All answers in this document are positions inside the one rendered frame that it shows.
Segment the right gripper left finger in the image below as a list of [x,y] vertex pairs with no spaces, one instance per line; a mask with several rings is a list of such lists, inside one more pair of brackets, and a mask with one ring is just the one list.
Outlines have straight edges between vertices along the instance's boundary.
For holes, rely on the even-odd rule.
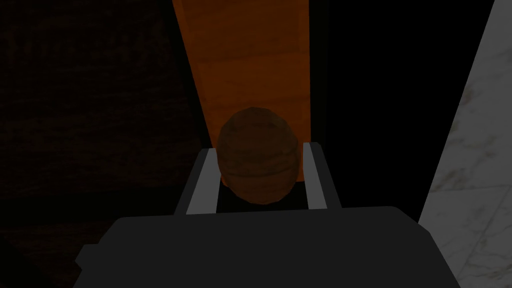
[[220,183],[221,172],[216,150],[201,149],[173,214],[175,216],[215,214]]

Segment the brown round door knob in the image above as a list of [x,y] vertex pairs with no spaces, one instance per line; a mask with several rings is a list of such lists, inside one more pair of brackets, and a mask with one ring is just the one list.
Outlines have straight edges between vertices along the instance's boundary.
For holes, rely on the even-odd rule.
[[215,149],[223,182],[251,204],[279,202],[300,174],[300,142],[290,125],[268,108],[233,114],[221,127]]

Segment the orange wooden door leaf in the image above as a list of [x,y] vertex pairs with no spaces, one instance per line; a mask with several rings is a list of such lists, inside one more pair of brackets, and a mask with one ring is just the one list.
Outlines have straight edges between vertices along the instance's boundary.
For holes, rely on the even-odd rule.
[[209,138],[248,107],[311,140],[309,0],[172,0]]

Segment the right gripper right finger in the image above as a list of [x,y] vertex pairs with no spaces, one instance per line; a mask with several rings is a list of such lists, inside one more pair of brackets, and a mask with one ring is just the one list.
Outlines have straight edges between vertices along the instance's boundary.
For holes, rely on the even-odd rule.
[[310,210],[342,208],[321,145],[303,143],[303,177]]

